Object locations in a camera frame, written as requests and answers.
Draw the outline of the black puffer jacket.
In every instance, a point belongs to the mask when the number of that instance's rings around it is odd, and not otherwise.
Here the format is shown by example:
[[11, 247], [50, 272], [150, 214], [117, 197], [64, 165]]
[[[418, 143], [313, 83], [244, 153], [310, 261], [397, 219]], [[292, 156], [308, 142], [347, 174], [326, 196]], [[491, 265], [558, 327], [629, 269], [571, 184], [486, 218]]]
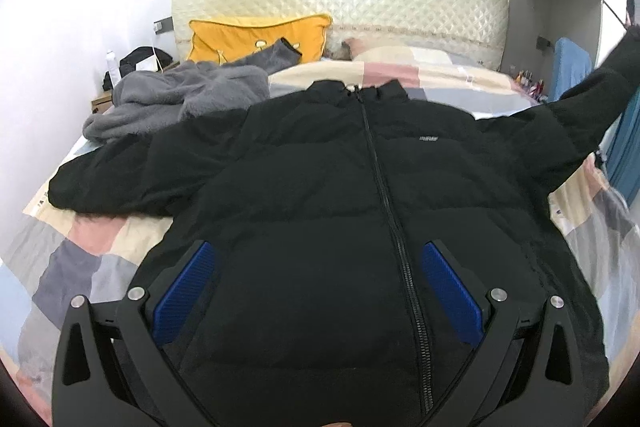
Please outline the black puffer jacket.
[[163, 347], [212, 426], [427, 426], [473, 353], [421, 268], [433, 241], [487, 288], [563, 299], [583, 423], [610, 385], [603, 323], [548, 197], [638, 87], [637, 27], [558, 101], [510, 116], [413, 100], [395, 80], [322, 80], [124, 136], [66, 162], [49, 198], [170, 219], [129, 289], [196, 241], [215, 249], [213, 276]]

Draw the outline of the pastel patchwork bed cover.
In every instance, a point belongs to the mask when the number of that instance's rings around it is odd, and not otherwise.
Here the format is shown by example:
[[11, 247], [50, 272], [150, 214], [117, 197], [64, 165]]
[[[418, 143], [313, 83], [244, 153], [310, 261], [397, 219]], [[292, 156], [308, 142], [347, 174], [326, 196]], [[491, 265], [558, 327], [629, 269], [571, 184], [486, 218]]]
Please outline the pastel patchwork bed cover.
[[[483, 67], [436, 60], [417, 50], [410, 62], [369, 51], [356, 60], [299, 65], [270, 78], [273, 95], [320, 79], [359, 87], [391, 79], [413, 98], [461, 108], [476, 118], [510, 115], [533, 105], [508, 76]], [[639, 228], [625, 199], [593, 159], [587, 159], [549, 198], [564, 235], [598, 300], [611, 395], [639, 355]], [[1, 256], [1, 368], [8, 392], [40, 425], [52, 421], [55, 350], [70, 299], [122, 297], [146, 253], [169, 228], [166, 219], [79, 217], [50, 205], [39, 190], [23, 225]]]

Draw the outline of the wooden nightstand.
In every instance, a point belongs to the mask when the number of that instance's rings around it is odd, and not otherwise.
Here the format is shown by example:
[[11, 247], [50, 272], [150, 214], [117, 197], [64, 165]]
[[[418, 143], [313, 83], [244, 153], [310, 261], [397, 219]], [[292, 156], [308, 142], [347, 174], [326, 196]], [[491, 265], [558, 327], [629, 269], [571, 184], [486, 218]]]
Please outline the wooden nightstand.
[[103, 114], [113, 106], [113, 92], [111, 90], [101, 93], [91, 101], [91, 113]]

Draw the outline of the grey fleece garment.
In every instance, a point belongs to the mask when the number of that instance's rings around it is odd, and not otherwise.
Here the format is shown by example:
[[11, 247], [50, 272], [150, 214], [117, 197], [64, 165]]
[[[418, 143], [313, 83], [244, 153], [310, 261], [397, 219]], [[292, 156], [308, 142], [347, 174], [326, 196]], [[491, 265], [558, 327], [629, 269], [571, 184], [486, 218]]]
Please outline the grey fleece garment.
[[147, 134], [179, 121], [229, 109], [246, 109], [270, 97], [268, 77], [302, 60], [285, 38], [272, 46], [218, 65], [186, 61], [167, 72], [130, 72], [117, 83], [112, 107], [90, 116], [82, 135], [96, 143]]

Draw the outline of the small bottles on shelf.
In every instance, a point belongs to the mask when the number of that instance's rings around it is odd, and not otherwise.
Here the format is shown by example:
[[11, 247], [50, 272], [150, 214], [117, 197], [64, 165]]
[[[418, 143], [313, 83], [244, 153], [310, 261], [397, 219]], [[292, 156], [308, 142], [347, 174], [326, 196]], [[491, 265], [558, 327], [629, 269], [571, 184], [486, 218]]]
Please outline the small bottles on shelf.
[[529, 70], [521, 70], [514, 79], [516, 85], [535, 101], [540, 101], [544, 96], [544, 80], [535, 79]]

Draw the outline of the blue fabric item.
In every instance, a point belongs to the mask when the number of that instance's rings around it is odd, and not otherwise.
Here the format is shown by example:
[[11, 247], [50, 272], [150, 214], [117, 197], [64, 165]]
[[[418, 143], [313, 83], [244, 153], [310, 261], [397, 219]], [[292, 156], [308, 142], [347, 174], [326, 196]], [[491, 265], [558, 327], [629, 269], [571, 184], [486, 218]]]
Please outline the blue fabric item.
[[581, 83], [591, 71], [592, 61], [589, 53], [569, 38], [559, 38], [554, 45], [548, 100], [558, 101], [566, 91]]

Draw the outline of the yellow cushion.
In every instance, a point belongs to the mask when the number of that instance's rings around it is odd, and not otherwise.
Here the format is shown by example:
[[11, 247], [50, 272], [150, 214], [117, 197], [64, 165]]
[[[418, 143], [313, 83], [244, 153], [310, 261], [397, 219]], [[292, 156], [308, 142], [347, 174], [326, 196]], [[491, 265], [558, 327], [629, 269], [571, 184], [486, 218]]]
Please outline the yellow cushion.
[[190, 20], [193, 62], [230, 63], [272, 46], [281, 38], [300, 54], [302, 63], [317, 62], [326, 48], [332, 17], [311, 14], [296, 17], [220, 16], [211, 20]]

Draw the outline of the cream quilted headboard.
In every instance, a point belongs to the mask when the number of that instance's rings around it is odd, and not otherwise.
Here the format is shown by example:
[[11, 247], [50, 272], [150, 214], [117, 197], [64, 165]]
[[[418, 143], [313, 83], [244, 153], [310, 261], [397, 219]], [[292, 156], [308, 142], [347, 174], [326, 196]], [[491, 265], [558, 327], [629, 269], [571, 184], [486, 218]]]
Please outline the cream quilted headboard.
[[328, 14], [326, 53], [348, 38], [379, 38], [463, 55], [498, 69], [506, 46], [509, 0], [171, 0], [177, 53], [191, 47], [190, 20], [218, 16], [294, 18]]

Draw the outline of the pink pillow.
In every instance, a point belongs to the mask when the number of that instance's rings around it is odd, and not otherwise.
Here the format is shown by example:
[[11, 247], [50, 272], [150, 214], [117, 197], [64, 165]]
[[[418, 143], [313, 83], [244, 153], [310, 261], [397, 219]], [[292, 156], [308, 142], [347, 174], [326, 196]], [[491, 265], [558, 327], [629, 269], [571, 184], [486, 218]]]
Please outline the pink pillow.
[[353, 61], [356, 56], [374, 49], [382, 43], [383, 41], [377, 38], [347, 38], [342, 42], [342, 47], [349, 61]]

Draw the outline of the wall socket right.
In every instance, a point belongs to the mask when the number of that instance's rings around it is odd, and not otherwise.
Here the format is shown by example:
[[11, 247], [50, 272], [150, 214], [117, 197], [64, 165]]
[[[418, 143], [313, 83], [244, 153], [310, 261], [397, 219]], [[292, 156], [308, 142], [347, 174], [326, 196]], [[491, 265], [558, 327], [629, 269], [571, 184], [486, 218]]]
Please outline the wall socket right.
[[551, 46], [551, 41], [550, 40], [548, 40], [548, 39], [546, 39], [544, 37], [541, 37], [541, 36], [537, 37], [537, 40], [536, 40], [536, 49], [537, 50], [544, 51], [544, 50], [550, 48], [550, 46]]

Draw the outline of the wall socket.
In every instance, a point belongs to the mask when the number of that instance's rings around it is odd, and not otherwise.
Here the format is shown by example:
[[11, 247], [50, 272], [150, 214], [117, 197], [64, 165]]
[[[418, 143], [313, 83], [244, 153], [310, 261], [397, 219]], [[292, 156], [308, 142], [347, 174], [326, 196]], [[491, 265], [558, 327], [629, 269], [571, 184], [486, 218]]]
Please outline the wall socket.
[[550, 46], [551, 46], [551, 41], [550, 40], [548, 40], [548, 39], [546, 39], [544, 37], [541, 37], [541, 36], [537, 37], [537, 40], [536, 40], [536, 49], [537, 50], [544, 51], [544, 50], [550, 48]]
[[165, 17], [161, 20], [156, 20], [153, 23], [153, 31], [155, 35], [161, 35], [165, 32], [171, 32], [174, 30], [174, 20], [172, 17]]

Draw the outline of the wall socket left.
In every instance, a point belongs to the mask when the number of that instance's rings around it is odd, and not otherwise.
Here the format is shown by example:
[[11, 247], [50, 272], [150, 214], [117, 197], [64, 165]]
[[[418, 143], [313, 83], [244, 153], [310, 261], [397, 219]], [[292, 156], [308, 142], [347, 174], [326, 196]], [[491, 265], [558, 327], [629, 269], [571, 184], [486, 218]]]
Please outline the wall socket left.
[[153, 31], [155, 35], [161, 35], [165, 32], [171, 32], [174, 30], [174, 20], [172, 17], [165, 17], [161, 20], [156, 20], [153, 23]]

